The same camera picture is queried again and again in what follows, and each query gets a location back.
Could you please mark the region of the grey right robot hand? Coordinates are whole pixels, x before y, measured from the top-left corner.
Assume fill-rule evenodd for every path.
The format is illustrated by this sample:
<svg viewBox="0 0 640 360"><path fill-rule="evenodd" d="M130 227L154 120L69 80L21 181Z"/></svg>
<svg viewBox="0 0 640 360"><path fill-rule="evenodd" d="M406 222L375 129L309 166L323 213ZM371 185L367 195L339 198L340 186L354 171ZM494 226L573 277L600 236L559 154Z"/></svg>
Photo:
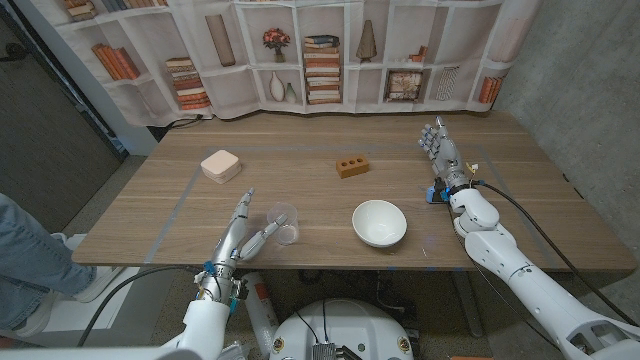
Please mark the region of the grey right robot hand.
<svg viewBox="0 0 640 360"><path fill-rule="evenodd" d="M420 147L432 162L435 175L450 187L468 187L470 180L464 172L460 153L449 138L441 116L436 117L436 125L426 124L418 140Z"/></svg>

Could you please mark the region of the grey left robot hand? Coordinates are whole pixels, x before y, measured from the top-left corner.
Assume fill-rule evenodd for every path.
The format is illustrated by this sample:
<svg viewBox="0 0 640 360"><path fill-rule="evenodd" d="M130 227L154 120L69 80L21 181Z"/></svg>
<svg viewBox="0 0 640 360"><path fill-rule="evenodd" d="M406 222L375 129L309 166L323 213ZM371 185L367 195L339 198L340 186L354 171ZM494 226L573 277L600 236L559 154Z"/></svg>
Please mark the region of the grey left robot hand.
<svg viewBox="0 0 640 360"><path fill-rule="evenodd" d="M216 245L210 264L205 265L205 271L214 279L221 282L230 280L236 269L238 260L250 260L255 257L266 240L274 234L288 219L286 214L279 215L263 230L255 233L243 246L241 242L247 233L249 204L254 189L251 188L240 199L232 218Z"/></svg>

